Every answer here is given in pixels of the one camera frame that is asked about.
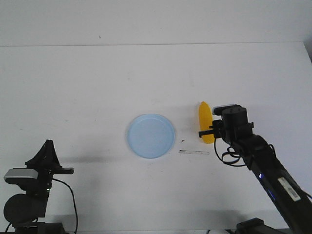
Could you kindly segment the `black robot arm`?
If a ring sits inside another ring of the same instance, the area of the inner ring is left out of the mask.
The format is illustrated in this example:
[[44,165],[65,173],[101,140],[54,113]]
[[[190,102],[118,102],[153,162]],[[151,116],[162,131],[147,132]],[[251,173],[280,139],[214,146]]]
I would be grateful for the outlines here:
[[73,168],[60,165],[54,143],[48,139],[38,153],[25,162],[25,168],[12,168],[4,175],[4,181],[25,191],[10,197],[4,208],[5,219],[16,234],[65,234],[60,222],[39,222],[44,218],[54,175],[72,175]]
[[276,157],[273,145],[253,133],[246,108],[233,104],[211,109],[202,102],[198,109],[199,137],[216,144],[218,138],[229,147],[217,158],[232,167],[252,171],[294,234],[312,232],[312,197],[303,191]]

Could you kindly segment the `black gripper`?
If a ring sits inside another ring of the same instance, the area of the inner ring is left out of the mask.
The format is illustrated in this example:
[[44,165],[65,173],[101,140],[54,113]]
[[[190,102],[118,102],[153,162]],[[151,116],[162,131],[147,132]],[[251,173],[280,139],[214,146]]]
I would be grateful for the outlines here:
[[54,175],[72,175],[74,168],[62,167],[52,140],[46,140],[38,153],[25,162],[27,169],[38,172],[36,179],[27,186],[26,194],[33,197],[48,197]]
[[251,137],[253,127],[254,124],[248,122],[246,108],[236,107],[224,110],[221,116],[213,115],[211,130],[199,131],[198,135],[200,137],[201,135],[213,134],[215,140],[221,138],[226,143],[231,144],[236,140]]

